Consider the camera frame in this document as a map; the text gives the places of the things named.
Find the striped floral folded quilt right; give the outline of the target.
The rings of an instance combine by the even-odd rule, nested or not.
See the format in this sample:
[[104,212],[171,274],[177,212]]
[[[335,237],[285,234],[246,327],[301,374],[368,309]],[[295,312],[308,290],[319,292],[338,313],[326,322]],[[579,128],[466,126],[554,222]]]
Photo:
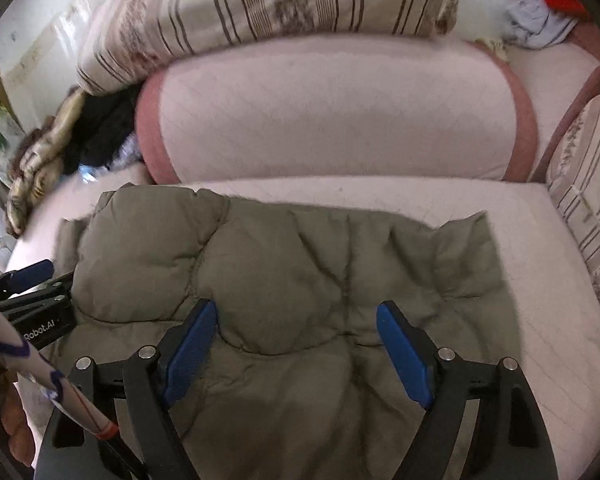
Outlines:
[[600,302],[600,95],[569,126],[546,173],[550,199],[576,241]]

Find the grey-blue garment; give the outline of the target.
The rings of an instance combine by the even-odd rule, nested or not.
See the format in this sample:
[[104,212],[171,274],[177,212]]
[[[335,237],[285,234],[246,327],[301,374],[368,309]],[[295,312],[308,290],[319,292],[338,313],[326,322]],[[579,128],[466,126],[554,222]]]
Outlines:
[[518,0],[507,7],[503,39],[508,44],[541,50],[561,44],[578,20],[552,10],[545,0]]

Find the olive green hooded puffer jacket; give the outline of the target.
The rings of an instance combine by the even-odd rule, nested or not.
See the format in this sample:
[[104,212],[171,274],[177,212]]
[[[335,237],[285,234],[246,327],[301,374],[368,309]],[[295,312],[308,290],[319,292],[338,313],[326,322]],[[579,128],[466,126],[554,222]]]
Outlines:
[[422,420],[376,330],[391,300],[463,358],[520,356],[484,214],[440,228],[379,211],[129,186],[61,222],[76,328],[63,370],[128,358],[202,298],[219,330],[174,426],[205,479],[388,479]]

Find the pink rolled quilt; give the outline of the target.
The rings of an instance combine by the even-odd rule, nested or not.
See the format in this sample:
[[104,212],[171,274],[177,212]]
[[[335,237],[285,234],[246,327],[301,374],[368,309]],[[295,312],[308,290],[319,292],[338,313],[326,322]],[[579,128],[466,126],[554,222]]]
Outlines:
[[522,182],[527,90],[485,48],[365,35],[275,39],[150,76],[135,131],[160,184],[398,176]]
[[600,28],[579,24],[557,46],[509,47],[507,54],[509,67],[528,93],[538,126],[529,180],[542,182],[560,140],[588,101],[600,94]]

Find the pink rolled quilt back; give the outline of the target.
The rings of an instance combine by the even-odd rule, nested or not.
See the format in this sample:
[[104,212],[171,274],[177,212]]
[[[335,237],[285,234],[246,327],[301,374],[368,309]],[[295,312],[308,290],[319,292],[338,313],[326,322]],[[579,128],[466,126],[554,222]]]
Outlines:
[[275,39],[150,76],[135,131],[160,184],[398,176],[522,182],[527,90],[485,48],[365,35]]

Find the striped floral folded quilt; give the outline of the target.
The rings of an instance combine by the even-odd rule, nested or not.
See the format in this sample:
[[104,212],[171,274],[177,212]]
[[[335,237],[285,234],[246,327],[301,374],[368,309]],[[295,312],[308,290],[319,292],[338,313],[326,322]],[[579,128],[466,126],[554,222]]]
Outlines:
[[600,302],[600,95],[569,126],[546,173],[550,199],[576,241]]
[[314,32],[429,38],[450,32],[458,0],[105,0],[78,58],[80,86],[118,92],[180,58]]

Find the pink rolled quilt right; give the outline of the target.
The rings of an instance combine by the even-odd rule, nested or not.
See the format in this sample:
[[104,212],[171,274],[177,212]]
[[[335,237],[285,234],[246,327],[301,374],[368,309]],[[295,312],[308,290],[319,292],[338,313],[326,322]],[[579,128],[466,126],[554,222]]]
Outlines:
[[529,180],[542,182],[560,140],[588,101],[600,94],[600,28],[579,24],[557,46],[509,47],[507,54],[509,67],[528,93],[538,126]]

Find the striped floral folded quilt back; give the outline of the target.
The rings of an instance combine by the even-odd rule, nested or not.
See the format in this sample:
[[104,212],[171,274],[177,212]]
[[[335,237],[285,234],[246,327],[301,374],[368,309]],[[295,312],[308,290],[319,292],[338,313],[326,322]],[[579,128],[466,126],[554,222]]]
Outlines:
[[78,58],[80,86],[118,92],[180,58],[314,32],[429,38],[450,32],[458,0],[105,0]]

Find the floral printed bag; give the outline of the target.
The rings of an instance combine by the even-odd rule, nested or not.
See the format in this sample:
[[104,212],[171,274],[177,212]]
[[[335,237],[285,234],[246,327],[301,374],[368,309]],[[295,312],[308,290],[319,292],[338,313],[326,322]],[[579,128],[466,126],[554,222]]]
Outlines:
[[8,188],[12,185],[9,167],[26,134],[12,117],[10,111],[0,106],[0,181]]

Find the brown beige patterned blanket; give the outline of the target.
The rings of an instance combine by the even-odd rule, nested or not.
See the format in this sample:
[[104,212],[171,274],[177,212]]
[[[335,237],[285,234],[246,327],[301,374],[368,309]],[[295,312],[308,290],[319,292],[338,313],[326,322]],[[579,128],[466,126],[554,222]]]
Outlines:
[[33,130],[12,161],[12,185],[6,202],[6,229],[15,238],[27,229],[33,209],[53,191],[65,171],[65,150],[80,118],[87,94],[72,89],[58,111]]

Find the black clothes pile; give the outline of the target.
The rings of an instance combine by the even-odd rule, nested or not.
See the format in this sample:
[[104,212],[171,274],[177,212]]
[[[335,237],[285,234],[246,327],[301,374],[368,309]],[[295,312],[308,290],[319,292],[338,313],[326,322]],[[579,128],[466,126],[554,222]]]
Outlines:
[[79,166],[108,165],[134,131],[135,109],[142,84],[134,84],[106,96],[85,96],[79,118],[71,129],[65,148],[64,174],[74,174]]

